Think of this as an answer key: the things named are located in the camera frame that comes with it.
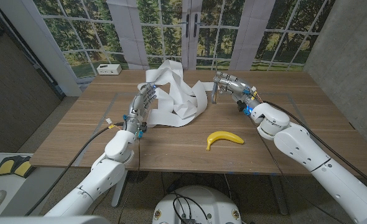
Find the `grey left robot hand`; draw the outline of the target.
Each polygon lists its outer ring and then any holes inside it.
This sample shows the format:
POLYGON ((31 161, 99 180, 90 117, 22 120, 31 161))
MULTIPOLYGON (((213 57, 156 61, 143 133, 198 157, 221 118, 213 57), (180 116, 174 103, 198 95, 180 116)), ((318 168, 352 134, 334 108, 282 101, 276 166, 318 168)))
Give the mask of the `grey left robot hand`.
POLYGON ((147 123, 144 121, 147 109, 156 99, 156 85, 154 83, 140 84, 140 90, 129 105, 123 130, 134 134, 147 131, 147 123))

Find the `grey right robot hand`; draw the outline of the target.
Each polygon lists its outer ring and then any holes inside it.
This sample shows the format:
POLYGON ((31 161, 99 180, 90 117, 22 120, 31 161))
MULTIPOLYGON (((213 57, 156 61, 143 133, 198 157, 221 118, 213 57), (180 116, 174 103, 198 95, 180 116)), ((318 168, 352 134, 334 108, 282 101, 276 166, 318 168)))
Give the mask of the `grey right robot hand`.
POLYGON ((224 72, 216 71, 213 77, 211 102, 216 104, 217 92, 229 93, 238 106, 238 111, 249 116, 253 109, 262 103, 255 86, 250 86, 244 80, 224 72))

